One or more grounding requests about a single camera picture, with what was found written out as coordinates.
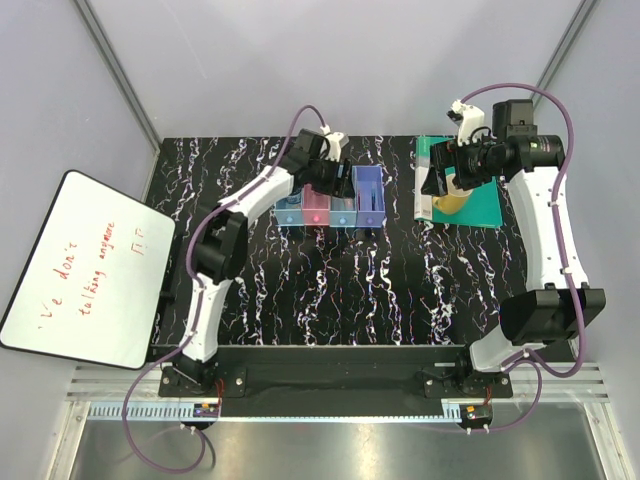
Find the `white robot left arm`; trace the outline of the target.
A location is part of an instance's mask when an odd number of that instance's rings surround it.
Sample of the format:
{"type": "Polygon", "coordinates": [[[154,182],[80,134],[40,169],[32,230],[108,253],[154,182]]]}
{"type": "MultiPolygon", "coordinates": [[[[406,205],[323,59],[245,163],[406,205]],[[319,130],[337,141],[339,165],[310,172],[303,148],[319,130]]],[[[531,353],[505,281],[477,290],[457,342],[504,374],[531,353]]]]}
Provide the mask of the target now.
{"type": "Polygon", "coordinates": [[[248,255],[249,227],[277,202],[309,186],[318,194],[352,198],[349,138],[324,127],[307,129],[254,180],[220,200],[196,228],[185,266],[192,280],[186,330],[173,360],[181,384],[196,396],[215,386],[212,368],[227,293],[248,255]]]}

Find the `blue round jar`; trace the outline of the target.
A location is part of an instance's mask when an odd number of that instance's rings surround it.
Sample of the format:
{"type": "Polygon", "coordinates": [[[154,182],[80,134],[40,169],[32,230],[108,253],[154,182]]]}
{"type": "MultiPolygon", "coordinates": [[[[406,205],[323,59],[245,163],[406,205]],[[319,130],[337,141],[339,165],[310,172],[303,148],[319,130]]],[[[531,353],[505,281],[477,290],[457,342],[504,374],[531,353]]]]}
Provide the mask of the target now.
{"type": "Polygon", "coordinates": [[[285,204],[289,208],[297,208],[302,202],[302,193],[298,192],[285,198],[285,204]]]}

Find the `dark blue pen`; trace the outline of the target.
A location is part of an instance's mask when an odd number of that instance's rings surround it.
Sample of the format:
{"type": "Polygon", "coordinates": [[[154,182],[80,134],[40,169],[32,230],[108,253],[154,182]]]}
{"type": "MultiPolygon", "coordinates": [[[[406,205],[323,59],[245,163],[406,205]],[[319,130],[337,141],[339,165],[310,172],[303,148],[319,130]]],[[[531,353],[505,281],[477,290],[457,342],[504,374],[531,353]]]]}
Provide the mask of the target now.
{"type": "Polygon", "coordinates": [[[370,193],[371,193],[371,211],[377,211],[378,210],[378,206],[377,206],[377,198],[378,198],[377,190],[378,190],[377,182],[372,182],[371,183],[371,188],[370,188],[370,193]]]}

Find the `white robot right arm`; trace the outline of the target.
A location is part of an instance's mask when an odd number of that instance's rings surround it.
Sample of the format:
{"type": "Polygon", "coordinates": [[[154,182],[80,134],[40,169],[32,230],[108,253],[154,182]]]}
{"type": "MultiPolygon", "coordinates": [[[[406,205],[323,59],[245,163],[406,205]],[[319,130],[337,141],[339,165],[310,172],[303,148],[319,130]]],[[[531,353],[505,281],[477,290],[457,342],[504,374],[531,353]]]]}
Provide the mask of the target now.
{"type": "Polygon", "coordinates": [[[557,378],[570,377],[584,362],[586,327],[606,297],[591,287],[578,258],[562,140],[539,134],[528,99],[495,104],[490,123],[480,108],[461,100],[447,115],[458,132],[419,156],[414,216],[448,223],[469,212],[483,187],[503,180],[525,248],[526,290],[501,303],[498,326],[465,346],[441,382],[480,396],[525,360],[557,378]]]}

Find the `light blue drawer box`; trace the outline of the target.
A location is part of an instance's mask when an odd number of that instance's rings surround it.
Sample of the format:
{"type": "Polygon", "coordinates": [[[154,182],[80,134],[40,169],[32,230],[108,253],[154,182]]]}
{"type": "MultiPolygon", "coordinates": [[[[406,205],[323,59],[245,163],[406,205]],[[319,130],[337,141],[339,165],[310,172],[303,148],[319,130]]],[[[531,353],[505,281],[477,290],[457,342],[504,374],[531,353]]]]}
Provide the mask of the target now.
{"type": "Polygon", "coordinates": [[[329,209],[329,226],[351,228],[356,226],[357,208],[354,198],[332,197],[329,209]]]}

